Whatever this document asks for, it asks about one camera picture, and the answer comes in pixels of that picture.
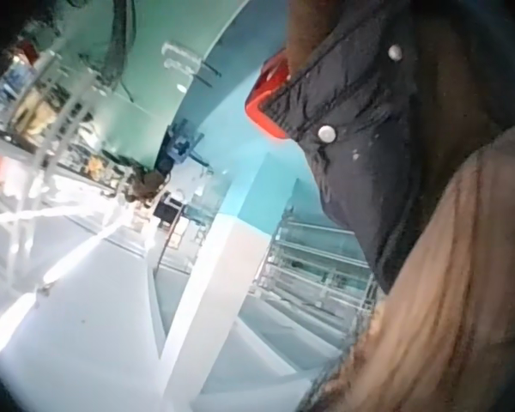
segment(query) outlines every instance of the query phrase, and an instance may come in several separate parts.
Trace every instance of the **column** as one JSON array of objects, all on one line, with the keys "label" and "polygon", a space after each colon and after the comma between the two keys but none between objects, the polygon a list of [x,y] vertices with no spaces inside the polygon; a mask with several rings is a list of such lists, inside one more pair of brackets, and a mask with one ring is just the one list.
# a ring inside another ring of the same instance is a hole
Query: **column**
[{"label": "column", "polygon": [[264,259],[296,177],[267,154],[231,185],[204,241],[161,357],[165,402],[200,393]]}]

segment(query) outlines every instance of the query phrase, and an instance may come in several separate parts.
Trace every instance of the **teal wall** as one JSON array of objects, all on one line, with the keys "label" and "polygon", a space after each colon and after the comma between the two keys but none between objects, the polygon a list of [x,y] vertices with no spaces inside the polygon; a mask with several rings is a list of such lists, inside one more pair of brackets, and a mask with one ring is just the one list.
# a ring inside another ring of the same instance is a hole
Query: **teal wall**
[{"label": "teal wall", "polygon": [[294,173],[271,154],[238,173],[220,208],[224,215],[273,234],[282,218],[296,182]]}]

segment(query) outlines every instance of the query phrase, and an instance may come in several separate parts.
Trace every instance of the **blonde hair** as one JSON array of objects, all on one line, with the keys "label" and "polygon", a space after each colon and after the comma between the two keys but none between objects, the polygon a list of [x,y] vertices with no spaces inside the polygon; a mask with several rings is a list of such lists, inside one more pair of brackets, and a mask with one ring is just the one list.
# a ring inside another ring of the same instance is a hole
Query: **blonde hair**
[{"label": "blonde hair", "polygon": [[515,128],[452,178],[377,322],[300,410],[492,404],[515,369]]}]

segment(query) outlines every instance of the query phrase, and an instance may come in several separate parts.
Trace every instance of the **light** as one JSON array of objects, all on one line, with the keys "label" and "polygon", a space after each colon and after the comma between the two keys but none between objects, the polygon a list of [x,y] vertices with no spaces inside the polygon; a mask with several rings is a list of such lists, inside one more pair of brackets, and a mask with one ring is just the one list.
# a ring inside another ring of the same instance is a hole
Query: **light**
[{"label": "light", "polygon": [[121,217],[113,223],[111,226],[106,227],[101,232],[97,233],[95,236],[92,236],[90,239],[86,240],[82,244],[80,244],[76,249],[71,251],[68,255],[60,259],[56,264],[53,265],[51,269],[49,269],[44,275],[44,284],[48,285],[50,283],[54,283],[57,279],[63,277],[66,273],[68,273],[72,268],[78,264],[82,259],[84,259],[104,238],[109,237],[111,234],[116,232],[116,230],[122,225],[124,222],[125,216]]},{"label": "light", "polygon": [[24,294],[0,317],[0,351],[36,302],[36,294]]},{"label": "light", "polygon": [[200,185],[197,187],[197,189],[195,190],[195,195],[197,196],[202,196],[204,194],[204,185]]},{"label": "light", "polygon": [[[120,227],[123,220],[124,217],[120,218],[116,223],[106,227],[100,233],[86,240],[67,256],[59,260],[59,262],[44,275],[45,285],[54,283],[57,279],[74,268],[102,239],[114,233],[114,231]],[[6,347],[21,321],[34,306],[34,303],[36,303],[36,294],[24,294],[0,317],[0,351]]]},{"label": "light", "polygon": [[12,221],[30,221],[35,217],[53,217],[67,215],[82,215],[91,213],[89,207],[82,206],[59,206],[41,210],[23,210],[19,213],[4,212],[0,214],[0,223],[10,223]]},{"label": "light", "polygon": [[25,250],[30,251],[33,248],[34,239],[29,239],[25,242]]}]

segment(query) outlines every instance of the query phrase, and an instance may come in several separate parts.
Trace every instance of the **snap button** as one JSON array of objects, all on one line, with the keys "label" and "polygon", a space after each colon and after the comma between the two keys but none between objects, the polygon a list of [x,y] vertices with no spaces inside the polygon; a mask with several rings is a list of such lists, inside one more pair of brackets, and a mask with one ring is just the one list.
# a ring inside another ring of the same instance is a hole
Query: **snap button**
[{"label": "snap button", "polygon": [[399,45],[392,45],[388,51],[389,58],[395,62],[403,59],[403,49]]},{"label": "snap button", "polygon": [[336,130],[326,124],[318,129],[318,138],[324,143],[332,143],[336,140]]}]

